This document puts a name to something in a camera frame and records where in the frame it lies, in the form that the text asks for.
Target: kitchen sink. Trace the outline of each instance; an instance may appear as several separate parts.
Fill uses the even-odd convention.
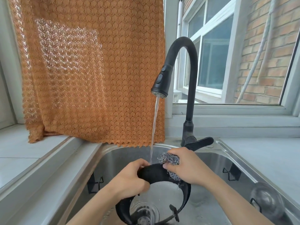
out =
[[[101,189],[105,186],[129,162],[139,158],[149,161],[150,147],[118,147],[109,144],[104,144],[102,147],[102,157],[93,173],[95,180],[101,180],[100,182],[102,183],[95,185],[93,191],[96,191],[96,188]],[[157,158],[160,157],[163,152],[167,152],[170,148],[174,147],[176,146],[155,144],[152,157],[153,163],[158,163]],[[210,169],[247,201],[250,201],[250,192],[256,182],[268,182],[272,185],[263,175],[243,161],[220,141],[216,141],[212,146],[198,149],[196,154]],[[273,221],[273,223],[275,225],[300,225],[299,209],[284,194],[280,191],[279,193],[282,195],[286,210],[284,216],[280,220]],[[93,196],[94,194],[89,194],[88,188],[85,187],[72,208],[67,221]],[[178,186],[167,182],[152,184],[147,193],[136,197],[150,199],[158,209],[160,220],[163,220],[172,214],[168,207],[169,204],[177,208],[180,207],[183,194]],[[168,224],[231,224],[212,194],[205,188],[197,185],[192,185],[189,201],[179,213],[179,220],[180,222],[171,220]],[[112,208],[107,212],[102,221],[102,225],[105,224],[124,223],[118,218],[115,209]]]

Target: orange curtain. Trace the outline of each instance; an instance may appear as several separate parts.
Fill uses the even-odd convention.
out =
[[[163,0],[8,0],[29,142],[65,134],[148,145],[163,65]],[[164,102],[156,124],[164,141]]]

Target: running water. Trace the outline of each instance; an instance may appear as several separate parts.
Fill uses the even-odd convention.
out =
[[[159,105],[159,96],[156,97],[156,103],[155,103],[154,120],[153,120],[153,128],[152,128],[152,140],[151,140],[151,146],[150,146],[150,164],[152,164],[154,133],[155,133],[155,125],[156,125],[158,105]]]

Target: faucet handle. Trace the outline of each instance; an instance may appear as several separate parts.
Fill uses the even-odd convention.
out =
[[[206,137],[206,138],[197,140],[192,143],[187,143],[187,144],[185,144],[185,147],[189,150],[196,151],[197,149],[211,145],[213,142],[214,142],[214,139],[212,137]]]

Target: faucet spout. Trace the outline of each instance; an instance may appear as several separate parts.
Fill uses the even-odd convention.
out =
[[[165,63],[154,82],[151,92],[161,98],[168,96],[175,60],[182,47],[186,48],[190,57],[190,82],[187,96],[187,112],[185,123],[183,124],[181,142],[181,146],[183,147],[187,143],[196,141],[196,138],[193,135],[193,112],[197,87],[198,55],[194,43],[188,37],[180,37],[173,42],[167,53]]]

